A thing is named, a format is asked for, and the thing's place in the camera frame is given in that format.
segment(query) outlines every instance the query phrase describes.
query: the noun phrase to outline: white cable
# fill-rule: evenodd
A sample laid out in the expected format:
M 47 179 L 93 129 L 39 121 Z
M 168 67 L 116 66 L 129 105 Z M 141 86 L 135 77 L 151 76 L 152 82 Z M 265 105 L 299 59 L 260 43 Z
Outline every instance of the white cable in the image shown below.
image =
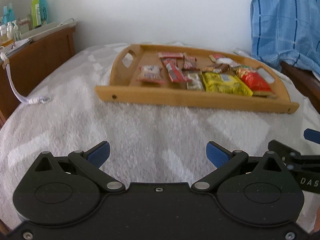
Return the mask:
M 8 60 L 6 54 L 3 52 L 4 50 L 4 47 L 3 46 L 0 46 L 0 58 L 2 59 L 3 62 L 5 62 L 6 60 Z M 11 89 L 14 93 L 14 95 L 17 97 L 17 99 L 25 104 L 25 105 L 34 105 L 34 104 L 38 104 L 38 103 L 47 103 L 51 100 L 51 98 L 49 97 L 37 97 L 37 98 L 27 98 L 27 97 L 24 97 L 22 95 L 20 95 L 18 93 L 18 91 L 16 90 L 16 88 L 14 87 L 13 85 L 13 82 L 12 82 L 12 78 L 11 78 L 11 71 L 10 71 L 10 64 L 7 63 L 7 65 L 5 66 L 6 70 L 7 70 L 7 75 L 8 75 L 8 79 L 9 79 L 9 83 L 10 83 L 10 86 L 11 86 Z

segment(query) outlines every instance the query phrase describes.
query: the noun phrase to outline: bed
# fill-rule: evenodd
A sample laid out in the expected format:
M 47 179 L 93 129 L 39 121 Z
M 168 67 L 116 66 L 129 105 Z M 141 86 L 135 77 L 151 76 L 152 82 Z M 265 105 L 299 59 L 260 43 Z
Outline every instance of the bed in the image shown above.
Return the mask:
M 209 140 L 229 150 L 242 149 L 251 156 L 262 156 L 273 139 L 303 154 L 320 154 L 319 145 L 303 138 L 306 128 L 320 130 L 320 116 L 309 99 L 279 72 L 291 100 L 300 103 L 295 114 L 99 100 L 94 87 L 108 85 L 113 61 L 127 46 L 111 44 L 81 51 L 32 91 L 33 96 L 51 96 L 50 103 L 19 105 L 0 130 L 0 219 L 8 227 L 20 223 L 12 193 L 38 154 L 46 150 L 66 156 L 107 140 L 111 154 L 101 169 L 126 187 L 130 182 L 194 183 L 215 169 L 205 155 Z M 298 223 L 310 232 L 320 198 L 304 194 Z

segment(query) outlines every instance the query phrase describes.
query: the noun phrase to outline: snack wrapper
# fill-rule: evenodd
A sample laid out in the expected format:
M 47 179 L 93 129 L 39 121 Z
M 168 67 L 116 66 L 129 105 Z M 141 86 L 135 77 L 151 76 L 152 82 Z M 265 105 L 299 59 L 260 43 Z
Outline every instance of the snack wrapper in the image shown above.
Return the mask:
M 192 81 L 187 83 L 188 90 L 198 90 L 204 91 L 204 87 L 202 85 L 202 73 L 201 71 L 197 72 L 184 72 L 185 76 Z
M 253 95 L 253 92 L 237 76 L 206 72 L 203 73 L 203 82 L 207 92 L 249 97 Z
M 213 72 L 213 73 L 224 73 L 229 70 L 229 65 L 228 64 L 213 64 L 207 67 L 204 67 L 201 69 L 202 71 L 206 72 Z
M 248 66 L 240 66 L 237 69 L 236 74 L 253 92 L 272 92 L 268 83 L 255 69 Z
M 233 61 L 231 58 L 225 57 L 221 54 L 213 54 L 210 55 L 209 58 L 212 60 L 212 62 L 217 64 L 228 64 L 231 68 L 239 67 L 240 64 Z
M 160 75 L 162 67 L 158 66 L 142 66 L 140 67 L 141 73 L 137 77 L 137 81 L 163 84 L 164 80 Z
M 174 53 L 174 52 L 159 52 L 158 58 L 175 58 L 175 59 L 183 59 L 183 53 Z
M 169 72 L 169 77 L 171 82 L 173 83 L 184 83 L 189 82 L 191 79 L 187 78 L 182 71 L 178 68 L 177 59 L 168 58 L 161 60 L 163 65 L 167 68 Z
M 185 57 L 183 70 L 198 70 L 196 67 L 197 59 L 195 57 Z

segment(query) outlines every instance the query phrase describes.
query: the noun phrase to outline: teal bottle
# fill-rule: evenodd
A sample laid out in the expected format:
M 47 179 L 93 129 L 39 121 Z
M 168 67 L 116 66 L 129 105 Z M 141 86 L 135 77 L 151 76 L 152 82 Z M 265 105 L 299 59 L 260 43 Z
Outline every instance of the teal bottle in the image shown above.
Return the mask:
M 5 5 L 3 7 L 3 19 L 2 19 L 2 24 L 7 24 L 8 23 L 8 7 Z
M 14 15 L 13 5 L 12 5 L 12 3 L 9 3 L 7 21 L 8 21 L 8 22 L 12 22 L 12 21 L 14 21 L 15 19 L 16 19 L 16 17 L 15 17 L 15 15 Z
M 47 0 L 39 0 L 41 25 L 49 23 Z

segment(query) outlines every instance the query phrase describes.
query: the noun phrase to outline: wooden dresser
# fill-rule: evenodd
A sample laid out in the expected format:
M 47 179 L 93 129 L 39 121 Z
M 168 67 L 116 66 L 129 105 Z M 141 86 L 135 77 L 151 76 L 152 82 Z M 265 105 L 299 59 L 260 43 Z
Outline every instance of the wooden dresser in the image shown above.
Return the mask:
M 280 63 L 282 73 L 289 77 L 299 92 L 308 97 L 314 108 L 320 114 L 320 82 L 309 70 L 303 70 L 287 64 Z
M 43 79 L 76 54 L 75 27 L 33 42 L 9 57 L 12 81 L 27 96 Z M 20 104 L 11 90 L 6 70 L 0 67 L 0 128 Z

